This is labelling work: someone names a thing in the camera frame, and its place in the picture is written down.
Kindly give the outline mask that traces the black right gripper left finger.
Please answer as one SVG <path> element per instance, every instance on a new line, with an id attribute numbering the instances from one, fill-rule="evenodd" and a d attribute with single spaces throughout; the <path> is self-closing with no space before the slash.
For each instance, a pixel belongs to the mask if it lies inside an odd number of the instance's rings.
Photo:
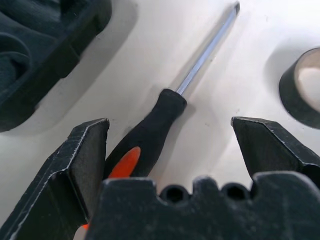
<path id="1" fill-rule="evenodd" d="M 2 225 L 3 240 L 74 238 L 96 207 L 109 127 L 109 121 L 101 118 L 73 128 Z"/>

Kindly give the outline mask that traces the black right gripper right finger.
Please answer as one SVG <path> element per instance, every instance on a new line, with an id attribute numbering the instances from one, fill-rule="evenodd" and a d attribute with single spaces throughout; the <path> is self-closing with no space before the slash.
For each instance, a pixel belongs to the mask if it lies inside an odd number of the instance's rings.
<path id="1" fill-rule="evenodd" d="M 320 156 L 278 122 L 234 116 L 231 126 L 251 177 L 260 172 L 292 171 L 320 186 Z"/>

